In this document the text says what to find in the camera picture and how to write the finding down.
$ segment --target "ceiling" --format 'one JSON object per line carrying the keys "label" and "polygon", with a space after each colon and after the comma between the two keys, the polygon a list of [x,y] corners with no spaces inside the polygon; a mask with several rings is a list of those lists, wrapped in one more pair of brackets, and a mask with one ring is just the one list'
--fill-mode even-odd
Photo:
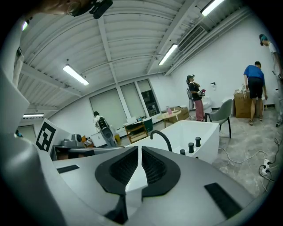
{"label": "ceiling", "polygon": [[[204,28],[204,38],[243,7],[242,1],[225,0],[204,17],[200,10],[209,1],[114,0],[98,20],[89,13],[75,18],[35,15],[20,44],[25,59],[18,89],[31,103],[27,113],[48,118],[103,87],[165,74],[183,54],[176,50],[159,66],[172,44],[180,44],[197,24]],[[90,84],[84,86],[64,72],[66,64]]]}

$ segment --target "white sink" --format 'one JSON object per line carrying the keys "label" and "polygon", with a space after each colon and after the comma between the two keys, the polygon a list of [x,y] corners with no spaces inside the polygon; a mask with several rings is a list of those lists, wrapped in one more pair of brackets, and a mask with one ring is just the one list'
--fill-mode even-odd
{"label": "white sink", "polygon": [[[179,121],[169,127],[161,130],[169,139],[172,150],[175,153],[180,153],[181,149],[185,149],[186,156],[198,157],[208,163],[213,163],[217,158],[219,146],[219,124],[210,122],[196,121]],[[201,147],[190,154],[188,144],[193,142],[195,138],[201,138]],[[127,147],[133,146],[148,146],[159,149],[168,150],[165,140],[158,134],[154,134],[153,140],[150,137],[144,138]]]}

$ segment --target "white wall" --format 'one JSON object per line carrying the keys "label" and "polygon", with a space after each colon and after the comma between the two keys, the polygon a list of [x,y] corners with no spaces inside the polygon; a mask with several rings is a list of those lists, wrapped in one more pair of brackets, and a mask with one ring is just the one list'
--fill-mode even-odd
{"label": "white wall", "polygon": [[19,126],[33,125],[34,133],[35,133],[35,136],[37,137],[37,135],[39,134],[42,122],[43,122],[43,119],[42,120],[38,120],[38,121],[31,121],[31,122],[21,122],[19,124]]}
{"label": "white wall", "polygon": [[63,108],[48,120],[71,134],[78,133],[89,137],[96,133],[93,119],[94,116],[89,98],[83,97]]}
{"label": "white wall", "polygon": [[175,107],[186,104],[185,101],[180,103],[178,100],[176,89],[173,85],[174,81],[171,76],[155,75],[150,77],[149,82],[160,111],[165,110],[166,106]]}
{"label": "white wall", "polygon": [[[129,80],[126,83],[121,83],[121,86],[145,79],[149,79],[160,110],[166,109],[167,105],[178,105],[175,90],[172,88],[173,80],[170,76],[165,77],[163,75],[151,75],[149,77]],[[89,98],[110,89],[113,88],[105,88],[99,92],[95,92],[94,94],[87,95],[63,108],[48,120],[71,134],[78,133],[82,136],[86,135],[89,137],[96,133],[96,128],[93,124],[94,116]]]}
{"label": "white wall", "polygon": [[[255,61],[260,61],[265,75],[269,99],[273,104],[274,89],[277,88],[272,74],[273,62],[268,47],[262,47],[259,35],[271,35],[255,16],[250,16],[228,31],[210,46],[190,59],[172,73],[176,95],[181,102],[188,102],[186,93],[187,75],[194,74],[195,81],[206,89],[206,95],[212,99],[212,107],[220,107],[222,100],[232,96],[244,83],[244,70]],[[216,82],[216,91],[210,83]]]}

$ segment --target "gray floor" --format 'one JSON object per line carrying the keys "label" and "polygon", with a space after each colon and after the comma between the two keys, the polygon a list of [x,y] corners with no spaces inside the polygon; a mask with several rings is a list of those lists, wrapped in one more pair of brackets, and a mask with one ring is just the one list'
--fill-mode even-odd
{"label": "gray floor", "polygon": [[[191,120],[194,120],[195,112],[190,112]],[[268,108],[264,111],[264,120],[262,122],[259,119],[254,120],[254,125],[248,124],[248,119],[231,118],[231,131],[232,139],[229,138],[228,122],[222,125],[220,133],[219,148],[224,148],[229,154],[230,158],[234,161],[241,162],[250,156],[254,155],[258,150],[266,152],[268,159],[274,161],[274,155],[278,150],[277,145],[274,142],[274,138],[281,141],[283,126],[276,128],[277,112],[274,108]],[[160,122],[153,126],[154,130],[164,129],[164,123]],[[129,145],[129,139],[127,137],[122,139],[122,146]],[[283,145],[276,157],[276,163],[272,166],[281,164]],[[212,164],[223,173],[229,175],[238,183],[243,185],[254,197],[264,192],[264,188],[261,184],[262,177],[259,175],[259,166],[264,162],[264,154],[258,153],[252,159],[245,161],[242,164],[236,164],[231,162],[226,153],[223,150],[218,151],[218,158]],[[270,169],[272,178],[275,179],[279,173],[281,167]],[[268,184],[268,180],[263,180],[265,187]]]}

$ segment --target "chair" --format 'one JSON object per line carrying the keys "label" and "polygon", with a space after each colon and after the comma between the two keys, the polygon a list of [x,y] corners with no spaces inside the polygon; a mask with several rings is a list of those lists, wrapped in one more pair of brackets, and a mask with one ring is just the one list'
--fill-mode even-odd
{"label": "chair", "polygon": [[125,131],[127,132],[130,143],[134,143],[148,137],[143,120],[130,125],[125,125]]}
{"label": "chair", "polygon": [[231,115],[231,109],[232,109],[232,100],[229,99],[225,101],[221,108],[217,112],[213,113],[205,113],[205,121],[207,122],[207,116],[210,119],[210,122],[214,121],[220,124],[220,131],[221,131],[221,125],[228,120],[229,124],[229,133],[231,138],[231,125],[230,125],[230,115]]}

